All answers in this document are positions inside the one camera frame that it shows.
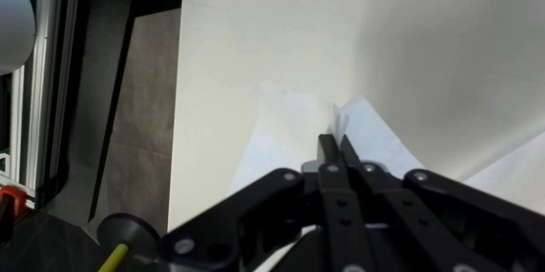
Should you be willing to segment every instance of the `floor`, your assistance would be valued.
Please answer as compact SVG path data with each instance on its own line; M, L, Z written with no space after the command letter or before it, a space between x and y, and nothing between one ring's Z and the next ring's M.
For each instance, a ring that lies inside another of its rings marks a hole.
M97 271L108 253L94 241L96 230L115 212L166 233L180 14L135 20L95 218L83 230L41 212L25 218L0 249L1 271ZM138 270L132 262L119 269Z

